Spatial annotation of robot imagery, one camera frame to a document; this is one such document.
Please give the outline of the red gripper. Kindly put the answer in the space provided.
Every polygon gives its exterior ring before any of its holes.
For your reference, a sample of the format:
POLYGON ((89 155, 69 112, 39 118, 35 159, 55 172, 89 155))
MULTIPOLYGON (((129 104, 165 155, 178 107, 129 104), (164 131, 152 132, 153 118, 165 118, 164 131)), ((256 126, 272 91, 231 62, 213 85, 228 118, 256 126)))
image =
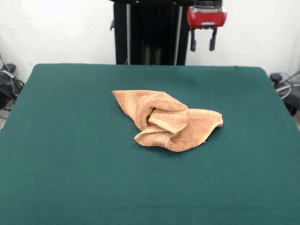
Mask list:
POLYGON ((190 51, 196 51, 195 29, 213 28, 209 50, 214 51, 216 45, 217 27, 222 27, 227 19, 227 8, 201 8, 190 6, 187 10, 187 22, 191 32, 190 51))

